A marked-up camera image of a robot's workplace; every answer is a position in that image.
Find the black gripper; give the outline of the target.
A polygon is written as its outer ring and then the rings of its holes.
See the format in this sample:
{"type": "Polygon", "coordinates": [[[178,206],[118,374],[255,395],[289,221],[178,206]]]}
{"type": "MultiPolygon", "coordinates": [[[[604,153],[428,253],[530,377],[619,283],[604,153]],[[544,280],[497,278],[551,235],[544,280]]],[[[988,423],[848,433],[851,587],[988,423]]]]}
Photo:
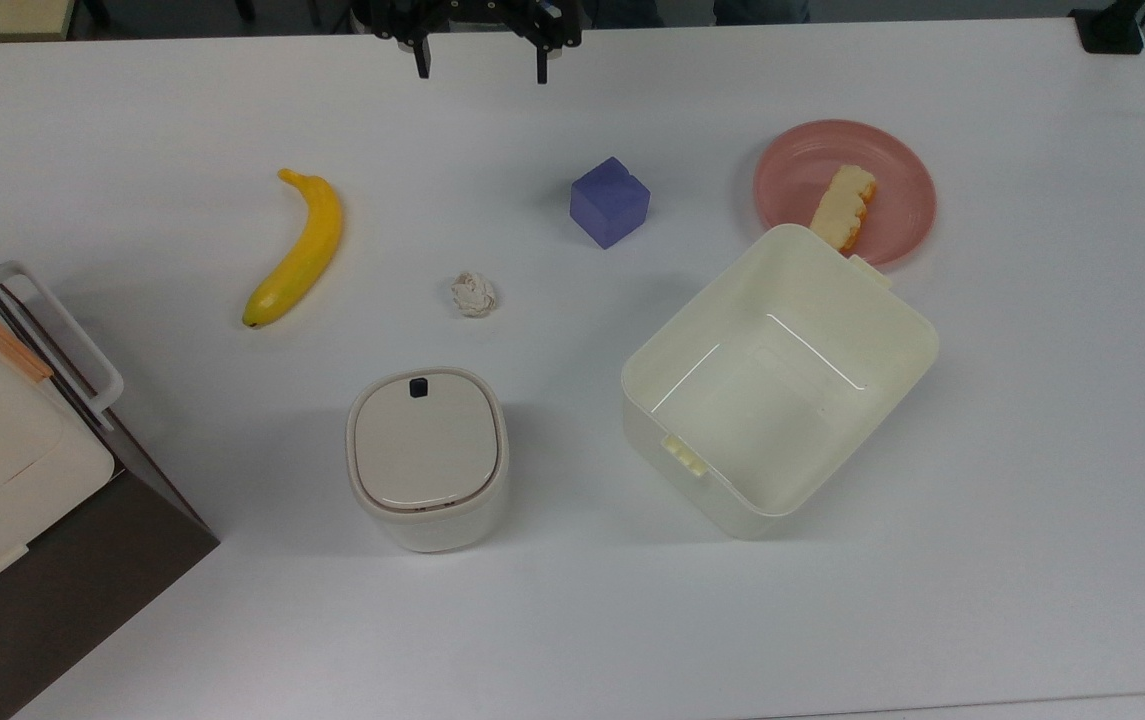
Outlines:
{"type": "Polygon", "coordinates": [[[504,26],[530,38],[536,49],[536,81],[548,82],[548,61],[582,40],[577,1],[353,1],[352,14],[363,27],[395,38],[411,53],[418,78],[431,78],[431,33],[452,23],[504,26]]]}

